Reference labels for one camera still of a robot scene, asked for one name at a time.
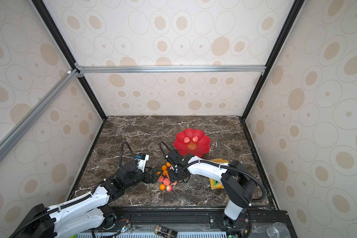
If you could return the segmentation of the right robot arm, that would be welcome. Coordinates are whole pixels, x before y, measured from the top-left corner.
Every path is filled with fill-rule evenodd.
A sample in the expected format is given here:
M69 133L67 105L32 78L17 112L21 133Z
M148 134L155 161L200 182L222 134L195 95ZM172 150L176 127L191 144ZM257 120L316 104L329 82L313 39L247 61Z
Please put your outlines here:
M172 166L168 171L172 182L199 175L223 185L229 197L224 210L224 219L227 221L237 221L251 203L262 202L267 197L263 183L251 175L239 161L216 163L192 154L181 156L175 150L165 153L163 147L167 147L167 144L162 141L159 142L159 147L166 161Z

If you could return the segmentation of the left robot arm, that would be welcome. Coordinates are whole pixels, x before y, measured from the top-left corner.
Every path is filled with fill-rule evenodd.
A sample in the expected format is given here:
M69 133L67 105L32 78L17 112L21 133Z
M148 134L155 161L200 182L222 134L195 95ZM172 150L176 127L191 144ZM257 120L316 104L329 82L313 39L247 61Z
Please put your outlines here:
M11 237L68 238L112 222L115 213L109 203L134 185L157 180L156 173L146 165L148 154L133 153L132 156L134 161L120 165L114 174L97 183L90 192L50 207L43 204L33 207Z

